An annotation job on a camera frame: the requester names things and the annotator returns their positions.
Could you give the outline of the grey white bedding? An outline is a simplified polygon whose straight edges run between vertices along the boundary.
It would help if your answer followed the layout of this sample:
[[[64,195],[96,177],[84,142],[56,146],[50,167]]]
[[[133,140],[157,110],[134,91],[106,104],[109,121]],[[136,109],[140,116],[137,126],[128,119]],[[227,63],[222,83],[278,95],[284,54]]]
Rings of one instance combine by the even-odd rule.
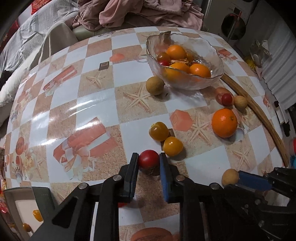
[[[1,53],[1,106],[15,98],[21,79],[36,65],[78,42],[72,22],[77,1],[50,1],[29,17]]]

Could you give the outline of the yellow tomato in tray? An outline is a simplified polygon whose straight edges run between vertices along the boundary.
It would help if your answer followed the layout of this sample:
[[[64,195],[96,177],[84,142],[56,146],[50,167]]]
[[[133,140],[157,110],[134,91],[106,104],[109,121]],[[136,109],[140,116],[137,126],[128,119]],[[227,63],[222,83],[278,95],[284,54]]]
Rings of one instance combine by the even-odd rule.
[[[33,216],[39,222],[43,222],[44,221],[44,219],[43,219],[43,217],[42,217],[41,212],[40,212],[39,209],[33,210]]]

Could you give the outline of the orange in bowl right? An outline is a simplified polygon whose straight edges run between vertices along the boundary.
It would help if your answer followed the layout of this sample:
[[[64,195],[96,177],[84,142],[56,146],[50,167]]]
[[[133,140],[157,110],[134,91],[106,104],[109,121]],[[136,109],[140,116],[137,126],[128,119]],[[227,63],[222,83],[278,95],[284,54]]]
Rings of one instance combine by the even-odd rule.
[[[199,63],[192,64],[189,68],[190,73],[193,75],[198,75],[202,78],[210,78],[211,77],[211,71],[210,69]]]

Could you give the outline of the clear glass bowl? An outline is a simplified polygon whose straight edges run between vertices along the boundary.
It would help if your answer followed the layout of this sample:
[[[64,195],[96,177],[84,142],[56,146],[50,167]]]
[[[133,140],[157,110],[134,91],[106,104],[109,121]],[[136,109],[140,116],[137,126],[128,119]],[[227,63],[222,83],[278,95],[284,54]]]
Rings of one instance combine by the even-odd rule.
[[[185,59],[172,60],[166,53],[171,45],[179,45],[187,53]],[[201,38],[191,38],[182,34],[162,32],[157,35],[147,37],[146,41],[147,61],[154,75],[161,78],[171,87],[183,90],[204,89],[216,81],[224,74],[224,66],[216,49],[210,43]],[[210,78],[202,78],[191,73],[184,74],[184,77],[178,81],[170,81],[164,76],[165,68],[173,63],[185,63],[189,67],[192,64],[199,63],[207,66],[211,71]]]

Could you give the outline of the brown fruit in tray left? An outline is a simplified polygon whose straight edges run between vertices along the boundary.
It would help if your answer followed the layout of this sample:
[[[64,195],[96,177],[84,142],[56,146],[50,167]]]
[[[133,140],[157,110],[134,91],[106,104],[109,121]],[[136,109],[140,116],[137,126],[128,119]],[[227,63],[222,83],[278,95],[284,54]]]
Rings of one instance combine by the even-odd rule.
[[[23,223],[23,229],[24,229],[26,232],[31,232],[31,231],[32,231],[31,226],[28,225],[27,223]]]

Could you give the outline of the brown longan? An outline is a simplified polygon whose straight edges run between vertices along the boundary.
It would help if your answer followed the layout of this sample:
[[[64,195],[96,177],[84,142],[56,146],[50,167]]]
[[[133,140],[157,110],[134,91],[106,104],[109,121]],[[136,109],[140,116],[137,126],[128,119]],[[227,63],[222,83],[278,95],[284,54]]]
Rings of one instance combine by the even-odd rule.
[[[235,185],[239,181],[239,173],[235,169],[228,169],[222,175],[222,185]]]
[[[150,77],[146,83],[145,88],[151,95],[160,95],[163,93],[165,83],[157,76]]]
[[[234,97],[234,106],[239,110],[245,110],[248,106],[248,101],[244,96],[235,96]]]

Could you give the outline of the dark yellow cherry tomato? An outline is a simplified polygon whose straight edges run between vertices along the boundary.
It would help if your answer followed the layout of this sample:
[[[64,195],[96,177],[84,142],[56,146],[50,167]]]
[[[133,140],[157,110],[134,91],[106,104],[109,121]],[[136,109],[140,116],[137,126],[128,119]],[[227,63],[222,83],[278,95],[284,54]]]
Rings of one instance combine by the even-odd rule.
[[[151,125],[149,135],[153,140],[162,142],[169,136],[169,129],[164,123],[158,121]]]

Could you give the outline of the orange in bowl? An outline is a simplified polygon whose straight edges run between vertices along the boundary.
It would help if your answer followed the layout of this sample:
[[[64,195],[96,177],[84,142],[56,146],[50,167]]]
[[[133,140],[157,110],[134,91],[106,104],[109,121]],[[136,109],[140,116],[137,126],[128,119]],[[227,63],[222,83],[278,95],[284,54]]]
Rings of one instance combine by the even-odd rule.
[[[211,71],[210,69],[199,63],[192,64],[189,68],[190,73],[193,75],[198,75],[202,78],[210,78],[211,77]]]
[[[176,62],[165,68],[164,76],[170,81],[178,81],[189,74],[190,68],[185,63]]]
[[[168,47],[166,50],[166,53],[172,60],[180,60],[180,59],[185,59],[187,57],[187,53],[184,50],[183,47],[179,45],[171,45]]]

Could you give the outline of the large orange on table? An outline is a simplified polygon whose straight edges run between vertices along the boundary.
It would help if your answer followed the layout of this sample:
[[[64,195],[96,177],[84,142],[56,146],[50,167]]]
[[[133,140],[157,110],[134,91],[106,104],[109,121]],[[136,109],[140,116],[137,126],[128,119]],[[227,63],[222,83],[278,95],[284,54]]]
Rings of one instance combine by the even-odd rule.
[[[221,138],[229,138],[237,130],[238,120],[234,112],[228,108],[217,110],[212,116],[212,130]]]

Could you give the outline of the white shallow tray box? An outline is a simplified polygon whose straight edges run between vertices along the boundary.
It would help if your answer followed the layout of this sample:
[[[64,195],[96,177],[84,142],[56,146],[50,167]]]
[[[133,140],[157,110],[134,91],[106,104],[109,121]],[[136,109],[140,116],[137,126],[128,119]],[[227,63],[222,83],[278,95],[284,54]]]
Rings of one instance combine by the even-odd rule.
[[[43,223],[34,218],[33,210],[39,209],[46,220],[56,207],[56,201],[48,187],[11,188],[4,191],[4,197],[21,240],[29,240]],[[26,232],[23,223],[30,225],[32,231]]]

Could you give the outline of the red cherry tomato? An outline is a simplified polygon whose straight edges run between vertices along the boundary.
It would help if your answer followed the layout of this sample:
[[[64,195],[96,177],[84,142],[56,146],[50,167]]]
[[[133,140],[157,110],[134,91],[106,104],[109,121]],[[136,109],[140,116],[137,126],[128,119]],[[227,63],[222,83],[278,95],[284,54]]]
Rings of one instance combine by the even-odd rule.
[[[225,93],[221,97],[221,102],[223,106],[232,106],[233,105],[233,95]]]
[[[154,150],[145,150],[139,155],[139,169],[144,172],[152,172],[159,167],[159,154]]]

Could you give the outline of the brown longan beside bowl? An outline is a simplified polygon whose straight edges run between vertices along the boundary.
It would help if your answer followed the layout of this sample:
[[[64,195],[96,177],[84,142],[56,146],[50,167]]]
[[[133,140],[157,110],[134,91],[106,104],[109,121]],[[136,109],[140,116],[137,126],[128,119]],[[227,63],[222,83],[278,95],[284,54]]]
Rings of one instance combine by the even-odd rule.
[[[150,77],[146,83],[145,88],[151,95],[160,95],[163,93],[165,83],[157,76]]]

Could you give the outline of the bright yellow cherry tomato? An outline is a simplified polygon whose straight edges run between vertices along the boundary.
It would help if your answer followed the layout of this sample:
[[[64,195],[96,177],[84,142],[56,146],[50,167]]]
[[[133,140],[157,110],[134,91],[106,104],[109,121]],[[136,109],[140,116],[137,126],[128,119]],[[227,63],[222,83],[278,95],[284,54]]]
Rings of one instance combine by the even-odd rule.
[[[176,137],[168,137],[163,144],[163,151],[169,157],[174,157],[180,154],[184,149],[183,143]]]

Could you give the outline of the pink crumpled blanket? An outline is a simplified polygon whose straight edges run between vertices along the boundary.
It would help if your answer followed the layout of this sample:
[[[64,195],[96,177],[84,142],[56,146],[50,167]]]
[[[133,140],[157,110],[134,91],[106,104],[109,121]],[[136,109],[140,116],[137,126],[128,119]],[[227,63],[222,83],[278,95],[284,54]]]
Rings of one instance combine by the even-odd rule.
[[[78,1],[72,27],[102,28],[165,26],[200,30],[204,14],[193,1]]]

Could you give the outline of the orange in bowl left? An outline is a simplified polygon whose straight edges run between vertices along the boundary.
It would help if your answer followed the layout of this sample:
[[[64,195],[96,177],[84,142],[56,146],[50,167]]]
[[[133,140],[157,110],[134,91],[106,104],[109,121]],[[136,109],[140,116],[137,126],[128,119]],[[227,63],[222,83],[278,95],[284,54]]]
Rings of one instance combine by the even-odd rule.
[[[176,62],[165,68],[164,76],[170,81],[178,81],[189,74],[190,68],[185,63]]]

